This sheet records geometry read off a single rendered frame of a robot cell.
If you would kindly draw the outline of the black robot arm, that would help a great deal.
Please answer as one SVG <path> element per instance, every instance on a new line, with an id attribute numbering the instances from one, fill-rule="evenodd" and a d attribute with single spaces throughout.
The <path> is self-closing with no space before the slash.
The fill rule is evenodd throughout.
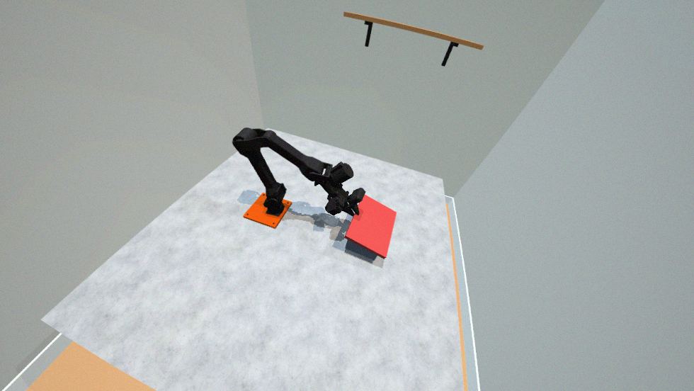
<path id="1" fill-rule="evenodd" d="M 284 211 L 283 199 L 287 188 L 284 183 L 278 183 L 271 173 L 263 155 L 262 147 L 269 147 L 284 159 L 292 162 L 308 180 L 314 181 L 314 186 L 320 186 L 327 192 L 333 191 L 337 185 L 353 177 L 353 170 L 347 163 L 339 162 L 336 166 L 322 162 L 314 157 L 307 156 L 292 145 L 288 144 L 272 130 L 244 128 L 233 139 L 232 144 L 240 155 L 245 156 L 251 162 L 257 175 L 266 187 L 264 202 L 266 212 L 269 215 L 280 217 Z M 323 171 L 325 170 L 324 175 Z M 336 215 L 342 211 L 344 200 L 341 196 L 327 198 L 329 203 L 327 212 Z"/>

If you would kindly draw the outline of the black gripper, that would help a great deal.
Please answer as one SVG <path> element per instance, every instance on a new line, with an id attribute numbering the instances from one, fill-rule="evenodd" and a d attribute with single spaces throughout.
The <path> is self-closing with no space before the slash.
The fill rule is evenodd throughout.
<path id="1" fill-rule="evenodd" d="M 348 213 L 351 216 L 354 216 L 354 212 L 359 215 L 359 209 L 358 209 L 358 203 L 360 203 L 363 200 L 363 197 L 365 195 L 365 190 L 363 188 L 358 188 L 352 192 L 352 194 L 349 194 L 348 191 L 344 191 L 342 188 L 343 184 L 337 185 L 337 187 L 328 193 L 327 197 L 332 197 L 335 198 L 336 195 L 341 196 L 344 200 L 344 206 L 342 207 L 342 211 L 345 213 Z M 348 203 L 347 203 L 348 202 Z M 354 212 L 353 212 L 354 211 Z"/>

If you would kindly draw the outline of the red panel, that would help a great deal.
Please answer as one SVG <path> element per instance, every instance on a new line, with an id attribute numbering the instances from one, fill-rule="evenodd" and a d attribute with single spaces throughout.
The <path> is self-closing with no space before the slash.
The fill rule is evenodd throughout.
<path id="1" fill-rule="evenodd" d="M 351 220 L 345 239 L 385 259 L 397 212 L 364 195 Z"/>

